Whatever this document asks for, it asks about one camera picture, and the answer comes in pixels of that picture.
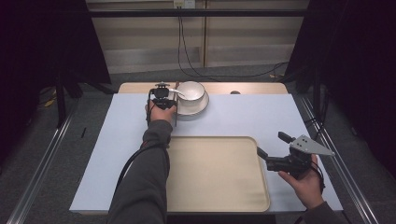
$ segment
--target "beige tray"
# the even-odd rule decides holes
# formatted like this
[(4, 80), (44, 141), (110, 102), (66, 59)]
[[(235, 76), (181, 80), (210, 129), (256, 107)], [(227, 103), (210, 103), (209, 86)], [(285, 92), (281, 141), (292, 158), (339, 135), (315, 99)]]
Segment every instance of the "beige tray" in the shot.
[(264, 212), (270, 205), (251, 137), (172, 137), (168, 212)]

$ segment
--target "person's hand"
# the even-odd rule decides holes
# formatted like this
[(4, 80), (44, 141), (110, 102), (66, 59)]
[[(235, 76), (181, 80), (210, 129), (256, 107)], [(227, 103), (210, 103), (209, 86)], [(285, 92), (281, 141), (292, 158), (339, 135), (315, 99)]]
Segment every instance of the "person's hand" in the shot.
[(169, 109), (162, 110), (158, 106), (156, 106), (152, 101), (149, 101), (149, 108), (146, 105), (146, 112), (151, 110), (150, 120), (154, 121), (157, 119), (164, 119), (169, 123), (172, 122), (172, 115), (176, 112), (176, 106), (172, 106)]
[[(317, 156), (312, 155), (312, 161), (318, 164)], [(297, 197), (308, 210), (324, 203), (318, 174), (312, 169), (300, 175), (298, 179), (283, 171), (279, 171), (278, 174), (294, 188)]]

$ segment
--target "cable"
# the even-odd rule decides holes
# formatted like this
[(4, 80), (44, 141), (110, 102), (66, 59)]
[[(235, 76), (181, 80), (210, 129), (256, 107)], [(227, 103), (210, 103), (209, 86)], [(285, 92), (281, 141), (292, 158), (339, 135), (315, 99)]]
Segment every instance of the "cable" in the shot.
[(190, 75), (190, 74), (187, 74), (187, 73), (181, 68), (181, 64), (180, 64), (180, 36), (182, 36), (182, 38), (183, 38), (184, 51), (185, 51), (185, 53), (186, 53), (187, 61), (189, 62), (189, 65), (190, 65), (190, 68), (192, 69), (192, 71), (194, 71), (199, 77), (206, 77), (206, 78), (209, 78), (209, 79), (211, 79), (211, 80), (213, 80), (213, 81), (219, 82), (219, 80), (216, 80), (216, 79), (214, 79), (214, 78), (212, 78), (212, 77), (207, 77), (207, 76), (201, 75), (200, 73), (198, 73), (198, 72), (192, 67), (192, 64), (191, 64), (191, 61), (190, 61), (190, 57), (189, 57), (189, 53), (187, 52), (186, 40), (185, 40), (185, 38), (184, 38), (184, 25), (183, 25), (183, 19), (182, 19), (181, 17), (178, 17), (178, 52), (177, 52), (177, 61), (178, 61), (178, 66), (180, 67), (180, 70), (181, 70), (184, 74), (186, 74), (187, 76), (189, 76), (189, 77), (195, 77), (195, 76), (192, 76), (192, 75)]
[(329, 99), (330, 99), (330, 94), (329, 94), (328, 90), (326, 89), (325, 95), (324, 95), (324, 99), (323, 99), (323, 106), (322, 106), (322, 108), (320, 110), (320, 114), (319, 114), (319, 116), (320, 116), (320, 121), (319, 121), (320, 125), (319, 125), (318, 131), (317, 131), (317, 133), (316, 133), (316, 135), (314, 137), (314, 140), (317, 140), (319, 134), (324, 129), (324, 122), (326, 121), (327, 109), (329, 107)]
[(352, 224), (352, 222), (350, 221), (349, 217), (347, 216), (347, 213), (344, 210), (341, 211), (341, 213), (343, 214), (343, 216), (346, 219), (347, 223)]
[(214, 77), (260, 77), (260, 76), (264, 76), (264, 75), (267, 75), (267, 74), (269, 74), (269, 73), (271, 73), (271, 72), (275, 72), (275, 70), (276, 70), (277, 68), (281, 67), (281, 66), (284, 65), (284, 64), (289, 63), (289, 62), (276, 63), (276, 64), (274, 65), (273, 69), (271, 69), (271, 70), (269, 70), (269, 71), (266, 71), (266, 72), (264, 72), (264, 73), (256, 74), (256, 75), (249, 75), (249, 76), (226, 76), (226, 75), (224, 75), (224, 76), (204, 76), (204, 75), (200, 74), (198, 71), (196, 71), (196, 70), (194, 69), (194, 67), (192, 66), (192, 64), (191, 64), (190, 57), (189, 57), (189, 53), (187, 52), (186, 40), (185, 40), (185, 37), (184, 37), (183, 19), (182, 19), (181, 17), (178, 17), (177, 63), (178, 63), (178, 66), (179, 66), (180, 70), (181, 70), (185, 75), (187, 75), (187, 76), (189, 76), (189, 77), (197, 77), (197, 76), (193, 76), (193, 75), (191, 75), (191, 74), (188, 74), (188, 73), (187, 73), (186, 71), (184, 71), (184, 69), (181, 67), (181, 64), (180, 64), (180, 46), (181, 46), (181, 39), (183, 40), (184, 51), (185, 51), (185, 53), (186, 53), (187, 61), (188, 61), (188, 63), (189, 63), (190, 68), (192, 69), (192, 71), (194, 71), (194, 73), (197, 74), (198, 77), (209, 78), (209, 79), (214, 80), (214, 81), (217, 81), (217, 82), (219, 82), (219, 80), (215, 79)]
[(122, 168), (122, 171), (121, 171), (121, 173), (120, 173), (119, 180), (117, 181), (117, 185), (116, 185), (116, 189), (114, 190), (114, 194), (116, 194), (117, 189), (119, 188), (120, 183), (122, 182), (122, 179), (125, 177), (126, 172), (128, 171), (128, 169), (129, 169), (129, 167), (131, 166), (132, 162), (134, 161), (134, 159), (136, 159), (136, 157), (137, 157), (138, 155), (140, 155), (142, 152), (144, 152), (144, 151), (146, 151), (146, 150), (148, 150), (148, 149), (151, 149), (151, 148), (155, 148), (155, 147), (166, 147), (166, 145), (160, 144), (160, 143), (152, 144), (152, 145), (149, 145), (149, 146), (146, 146), (146, 147), (145, 147), (145, 144), (146, 144), (146, 143), (147, 143), (147, 142), (144, 142), (144, 143), (142, 144), (142, 146), (140, 146), (140, 148), (134, 153), (134, 155), (132, 155), (131, 158), (129, 158), (129, 160), (125, 163), (125, 165), (124, 165), (124, 167)]
[(276, 79), (276, 70), (275, 70), (275, 66), (273, 67), (273, 70), (274, 70), (274, 74), (273, 74), (274, 79), (273, 79), (273, 82), (275, 82), (275, 79)]
[(313, 119), (308, 119), (308, 120), (304, 120), (304, 123), (307, 123), (307, 122), (314, 122), (314, 120), (316, 120), (315, 118), (313, 118)]
[[(320, 188), (320, 194), (323, 193), (324, 188), (326, 186), (324, 185), (324, 177), (323, 177), (323, 172), (321, 171), (320, 167), (318, 166), (317, 163), (314, 161), (311, 161), (311, 163), (315, 164), (316, 167), (311, 165), (311, 170), (313, 170), (319, 177), (319, 188)], [(303, 217), (299, 216), (297, 220), (294, 222), (294, 224), (300, 224), (303, 221)]]
[(154, 106), (155, 106), (155, 104), (153, 104), (153, 106), (151, 108), (149, 108), (149, 103), (151, 101), (150, 97), (151, 97), (151, 94), (153, 92), (154, 92), (154, 90), (150, 90), (148, 92), (148, 102), (147, 102), (147, 112), (146, 112), (146, 121), (148, 122), (148, 125), (151, 122), (151, 111), (152, 111), (152, 108), (154, 108)]

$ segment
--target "white paper surface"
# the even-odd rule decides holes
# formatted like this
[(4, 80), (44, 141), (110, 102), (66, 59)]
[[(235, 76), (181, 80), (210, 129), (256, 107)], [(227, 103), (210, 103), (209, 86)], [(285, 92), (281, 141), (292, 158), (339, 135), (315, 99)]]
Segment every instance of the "white paper surface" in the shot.
[[(115, 94), (78, 187), (70, 211), (107, 213), (120, 171), (138, 150), (147, 129), (146, 94)], [(173, 136), (250, 136), (271, 157), (289, 154), (289, 144), (278, 132), (292, 137), (309, 136), (289, 94), (210, 94), (209, 105), (200, 114), (178, 116)], [(323, 166), (326, 188), (323, 197), (333, 210), (343, 210)], [(270, 194), (267, 212), (304, 211), (294, 190), (276, 172), (263, 170)]]

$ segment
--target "black device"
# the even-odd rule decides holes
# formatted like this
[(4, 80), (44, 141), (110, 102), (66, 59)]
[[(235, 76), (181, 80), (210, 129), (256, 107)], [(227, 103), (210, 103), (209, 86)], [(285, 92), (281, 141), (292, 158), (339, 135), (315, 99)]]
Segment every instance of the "black device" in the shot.
[(326, 156), (335, 155), (334, 152), (305, 135), (294, 138), (279, 132), (277, 136), (284, 142), (290, 144), (290, 154), (288, 156), (283, 158), (268, 157), (268, 154), (264, 150), (259, 147), (257, 148), (257, 154), (265, 160), (267, 170), (269, 171), (284, 171), (297, 179), (299, 175), (313, 168), (311, 154)]
[[(149, 106), (149, 101), (152, 101), (156, 106), (158, 106), (162, 110), (177, 105), (177, 102), (175, 100), (168, 99), (170, 90), (167, 87), (169, 86), (169, 84), (160, 82), (158, 84), (155, 84), (155, 86), (157, 88), (151, 89), (148, 92), (148, 106)], [(150, 123), (151, 109), (152, 108), (148, 108), (147, 110), (146, 121), (148, 122), (148, 124)]]

